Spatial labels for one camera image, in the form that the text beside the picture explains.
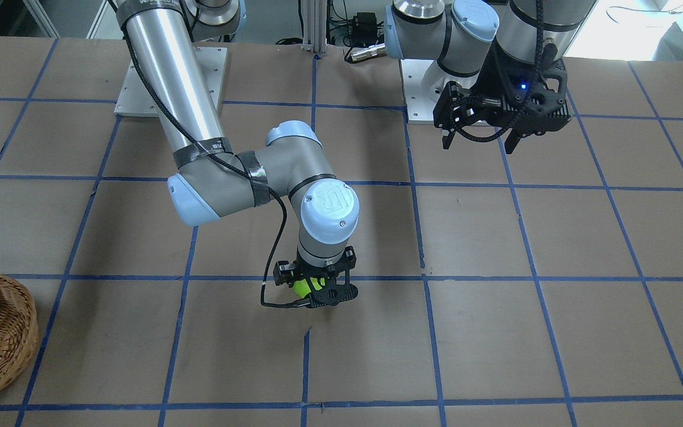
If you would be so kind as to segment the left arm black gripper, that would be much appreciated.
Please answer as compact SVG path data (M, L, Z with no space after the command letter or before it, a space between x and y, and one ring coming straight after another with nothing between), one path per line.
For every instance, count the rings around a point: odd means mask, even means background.
M544 45L542 65L526 64L492 45L479 78L471 90L456 81L448 81L433 109L434 127L442 134L442 148L452 145L459 134L469 141L488 143L499 136L477 137L464 127L487 121L495 127L509 124L520 113L504 141L505 154L512 154L531 133L558 132L571 121L564 90L566 66L558 58L556 45Z

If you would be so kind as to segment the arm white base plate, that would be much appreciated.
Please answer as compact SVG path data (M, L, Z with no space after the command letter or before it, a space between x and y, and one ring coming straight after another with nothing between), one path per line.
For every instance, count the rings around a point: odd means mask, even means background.
M207 92L212 100L214 108L220 109L222 101L222 90L224 87L225 71L227 69L226 63L228 61L228 49L225 47L195 47L194 54L196 59L195 65L184 65L183 72L185 76L190 75L193 71L200 71L203 77L203 88L199 88L194 94L194 99L198 100L202 97L204 92ZM160 91L158 96L165 100L169 96L171 90L177 90L175 93L178 100L183 100L182 90L192 88L191 84L184 84L181 73L175 66L165 66L165 80L159 79L155 85L159 86ZM157 105L149 95L146 87L140 81L135 66L130 63L125 78L121 85L119 95L117 95L116 107L114 113L124 117L136 118L157 118Z
M446 73L436 60L403 59L400 62L407 120L416 125L433 125L433 109L448 81L470 89L478 75L460 78Z

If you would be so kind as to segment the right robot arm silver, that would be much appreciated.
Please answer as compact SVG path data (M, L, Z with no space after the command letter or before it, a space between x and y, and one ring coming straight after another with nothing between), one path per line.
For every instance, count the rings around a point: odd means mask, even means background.
M355 190L337 179L320 139L309 124L290 120L271 129L258 151L235 153L219 121L205 73L193 45L197 12L212 10L222 35L238 28L243 5L233 1L120 1L117 24L131 68L150 96L171 145L177 172L167 181L179 217L200 226L275 200L285 229L288 211L300 224L296 259L268 259L273 276L298 296L280 309L319 308L353 300L358 288L350 273L357 255L349 240L360 205ZM394 1L385 27L387 55L430 60L428 82L442 84L433 109L434 127L449 148L455 135L492 141L465 128L499 103L473 92L485 60L498 41L501 19L483 1Z

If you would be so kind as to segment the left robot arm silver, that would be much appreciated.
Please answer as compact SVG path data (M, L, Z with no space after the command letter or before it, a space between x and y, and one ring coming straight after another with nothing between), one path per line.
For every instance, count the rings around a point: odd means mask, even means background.
M422 87L435 101L442 147L456 135L504 141L558 132L571 122L563 55L594 1L393 1L383 33L387 55L428 60Z

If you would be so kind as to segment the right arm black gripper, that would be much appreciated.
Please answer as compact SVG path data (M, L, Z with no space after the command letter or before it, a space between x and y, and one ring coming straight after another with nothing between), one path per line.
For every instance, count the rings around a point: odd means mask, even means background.
M311 265L302 257L293 262L279 260L273 267L274 284L292 288L304 278L325 278L325 287L320 292L312 292L308 298L300 298L298 305L307 308L336 306L358 297L358 288L350 279L350 271L356 264L357 255L352 246L347 246L334 264L322 267Z

